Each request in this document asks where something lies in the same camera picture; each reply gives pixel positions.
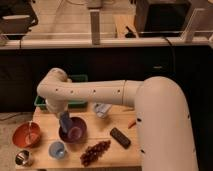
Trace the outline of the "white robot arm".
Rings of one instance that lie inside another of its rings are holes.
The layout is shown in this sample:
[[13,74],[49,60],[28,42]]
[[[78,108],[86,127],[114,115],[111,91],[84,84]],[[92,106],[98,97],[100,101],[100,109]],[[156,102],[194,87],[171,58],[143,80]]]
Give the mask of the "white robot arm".
[[60,113],[70,100],[129,106],[135,109],[142,171],[199,171],[186,97],[173,80],[70,82],[51,69],[37,86],[47,109]]

